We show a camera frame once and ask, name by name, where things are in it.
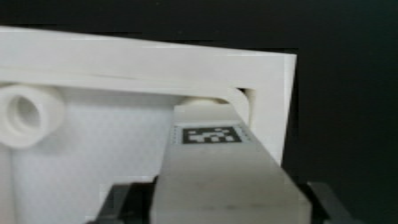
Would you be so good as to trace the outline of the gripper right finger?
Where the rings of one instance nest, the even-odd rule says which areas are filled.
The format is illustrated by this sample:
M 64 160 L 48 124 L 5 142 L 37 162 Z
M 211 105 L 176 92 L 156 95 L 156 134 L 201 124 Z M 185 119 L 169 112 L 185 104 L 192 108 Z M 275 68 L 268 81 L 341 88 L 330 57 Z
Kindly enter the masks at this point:
M 352 216 L 330 186 L 321 182 L 307 183 L 313 205 L 311 224 L 362 224 Z

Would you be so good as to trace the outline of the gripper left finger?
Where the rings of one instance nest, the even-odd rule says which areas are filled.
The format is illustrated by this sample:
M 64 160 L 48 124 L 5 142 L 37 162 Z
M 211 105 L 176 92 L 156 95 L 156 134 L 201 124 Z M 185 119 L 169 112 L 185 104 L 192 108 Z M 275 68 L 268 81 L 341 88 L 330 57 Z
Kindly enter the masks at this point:
M 85 224 L 149 224 L 154 183 L 115 184 L 96 218 Z

